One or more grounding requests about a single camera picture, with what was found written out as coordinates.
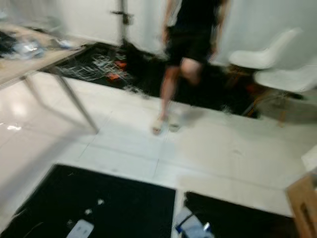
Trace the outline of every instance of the person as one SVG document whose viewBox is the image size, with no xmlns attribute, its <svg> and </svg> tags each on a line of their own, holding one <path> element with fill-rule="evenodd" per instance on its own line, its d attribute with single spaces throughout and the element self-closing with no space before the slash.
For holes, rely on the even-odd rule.
<svg viewBox="0 0 317 238">
<path fill-rule="evenodd" d="M 162 41 L 169 60 L 161 86 L 161 114 L 152 128 L 154 134 L 161 132 L 165 121 L 168 121 L 171 131 L 179 129 L 179 116 L 168 115 L 178 76 L 182 75 L 192 85 L 199 83 L 207 56 L 212 53 L 213 58 L 217 53 L 216 45 L 222 33 L 228 2 L 229 0 L 167 0 Z M 211 49 L 211 31 L 215 26 L 216 44 Z"/>
</svg>

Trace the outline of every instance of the table top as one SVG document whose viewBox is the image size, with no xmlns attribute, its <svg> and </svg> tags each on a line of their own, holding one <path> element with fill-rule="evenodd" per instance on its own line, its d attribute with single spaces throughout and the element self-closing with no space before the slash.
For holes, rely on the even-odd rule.
<svg viewBox="0 0 317 238">
<path fill-rule="evenodd" d="M 24 27 L 16 26 L 16 25 L 9 25 L 6 24 L 0 27 L 0 30 L 3 31 L 13 31 L 16 32 L 17 35 L 28 35 L 32 36 L 37 39 L 42 46 L 47 47 L 50 45 L 52 36 L 40 33 L 37 31 L 33 31 Z M 83 39 L 71 39 L 75 45 L 81 46 L 84 44 L 89 44 L 91 42 L 83 40 Z M 48 50 L 45 51 L 45 55 L 42 58 L 38 59 L 28 59 L 28 60 L 21 60 L 21 59 L 0 59 L 0 87 L 11 83 L 15 79 L 26 75 L 28 73 L 40 70 L 44 67 L 48 67 L 60 61 L 67 59 L 70 56 L 74 56 L 79 52 L 83 51 L 84 48 L 81 48 L 76 51 L 70 50 Z"/>
</svg>

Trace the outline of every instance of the black floor opening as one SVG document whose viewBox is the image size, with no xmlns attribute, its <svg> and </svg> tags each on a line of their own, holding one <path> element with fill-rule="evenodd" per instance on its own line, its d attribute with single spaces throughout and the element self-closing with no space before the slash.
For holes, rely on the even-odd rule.
<svg viewBox="0 0 317 238">
<path fill-rule="evenodd" d="M 96 43 L 85 52 L 59 65 L 66 77 L 85 80 L 96 84 L 123 89 L 126 85 L 133 85 L 143 93 L 159 97 L 161 83 L 164 77 L 165 61 L 145 52 L 141 52 L 132 45 L 127 48 L 126 72 L 133 79 L 111 80 L 106 74 L 100 73 L 96 67 L 98 60 L 113 59 L 114 50 L 110 45 Z M 253 103 L 246 84 L 252 82 L 252 77 L 242 78 L 242 83 L 230 90 L 225 89 L 228 75 L 219 66 L 206 65 L 202 71 L 201 83 L 193 87 L 186 80 L 180 78 L 175 100 L 196 107 L 203 107 L 217 111 L 228 111 L 235 115 L 246 116 L 245 111 Z M 255 111 L 252 118 L 258 118 Z"/>
<path fill-rule="evenodd" d="M 203 224 L 210 223 L 216 238 L 299 238 L 289 217 L 191 192 L 186 193 L 184 205 L 197 213 Z"/>
<path fill-rule="evenodd" d="M 65 238 L 80 219 L 89 238 L 170 238 L 174 201 L 172 189 L 56 165 L 1 238 Z"/>
</svg>

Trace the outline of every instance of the sandal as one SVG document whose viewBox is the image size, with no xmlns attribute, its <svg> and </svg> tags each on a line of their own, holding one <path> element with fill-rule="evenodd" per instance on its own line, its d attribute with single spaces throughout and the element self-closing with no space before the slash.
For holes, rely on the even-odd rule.
<svg viewBox="0 0 317 238">
<path fill-rule="evenodd" d="M 180 129 L 180 116 L 177 114 L 171 114 L 168 120 L 168 127 L 171 132 L 177 132 Z"/>
<path fill-rule="evenodd" d="M 154 135 L 159 135 L 162 131 L 165 120 L 157 118 L 152 125 L 152 132 Z"/>
</svg>

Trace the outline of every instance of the black shorts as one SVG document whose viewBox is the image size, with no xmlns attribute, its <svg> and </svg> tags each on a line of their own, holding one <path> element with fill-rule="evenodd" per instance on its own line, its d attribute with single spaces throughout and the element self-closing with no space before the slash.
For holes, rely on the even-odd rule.
<svg viewBox="0 0 317 238">
<path fill-rule="evenodd" d="M 211 53 L 211 32 L 180 32 L 171 29 L 165 51 L 170 66 L 179 66 L 183 58 L 206 63 Z"/>
</svg>

